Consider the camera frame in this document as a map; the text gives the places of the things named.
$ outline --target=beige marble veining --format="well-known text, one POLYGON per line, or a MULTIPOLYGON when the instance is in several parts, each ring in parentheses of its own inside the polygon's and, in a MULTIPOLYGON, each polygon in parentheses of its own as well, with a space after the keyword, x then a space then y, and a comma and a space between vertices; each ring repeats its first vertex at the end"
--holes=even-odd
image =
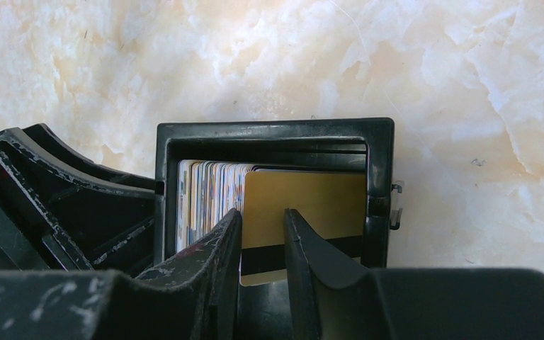
POLYGON ((389 116, 391 266, 544 272, 544 1, 0 1, 0 130, 153 176, 160 122, 389 116))

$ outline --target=stack of cards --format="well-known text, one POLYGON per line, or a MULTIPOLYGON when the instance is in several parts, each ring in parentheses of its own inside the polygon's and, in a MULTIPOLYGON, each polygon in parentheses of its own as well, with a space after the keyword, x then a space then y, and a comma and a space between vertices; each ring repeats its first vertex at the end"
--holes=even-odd
POLYGON ((205 236, 230 209, 243 211, 245 175, 255 168, 196 160, 178 164, 177 251, 205 236))
POLYGON ((316 233, 345 254, 360 256, 364 174, 184 160, 178 177, 176 248, 190 246, 236 208, 243 217, 242 285, 286 278, 286 208, 298 209, 316 233))

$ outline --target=card dispenser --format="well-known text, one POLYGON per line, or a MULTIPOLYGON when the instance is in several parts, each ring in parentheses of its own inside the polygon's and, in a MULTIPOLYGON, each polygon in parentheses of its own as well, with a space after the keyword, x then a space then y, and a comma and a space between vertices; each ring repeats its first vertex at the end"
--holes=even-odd
POLYGON ((386 266, 394 135, 395 124, 390 118, 160 124, 154 263, 176 253, 179 162, 203 159, 364 173, 367 202, 363 232, 359 249, 350 256, 360 257, 364 266, 386 266))

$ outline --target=black plastic tray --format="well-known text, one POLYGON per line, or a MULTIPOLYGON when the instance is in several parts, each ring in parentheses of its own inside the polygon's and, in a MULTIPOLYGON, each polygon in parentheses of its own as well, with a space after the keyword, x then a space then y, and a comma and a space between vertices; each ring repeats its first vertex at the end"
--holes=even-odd
POLYGON ((390 118, 160 124, 154 264, 176 253, 178 163, 203 159, 365 172, 368 202, 361 263, 386 266, 394 135, 390 118))
POLYGON ((20 269, 44 260, 49 268, 136 276, 153 262, 154 187, 94 164, 46 125, 3 130, 0 248, 20 269), (32 252, 36 260, 26 260, 32 252))

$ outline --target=marble surface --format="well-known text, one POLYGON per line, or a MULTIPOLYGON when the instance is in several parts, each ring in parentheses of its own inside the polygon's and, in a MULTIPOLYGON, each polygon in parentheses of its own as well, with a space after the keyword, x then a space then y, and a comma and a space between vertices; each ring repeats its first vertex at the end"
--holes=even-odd
POLYGON ((0 1, 0 129, 153 176, 160 122, 389 116, 391 266, 544 272, 544 1, 0 1))

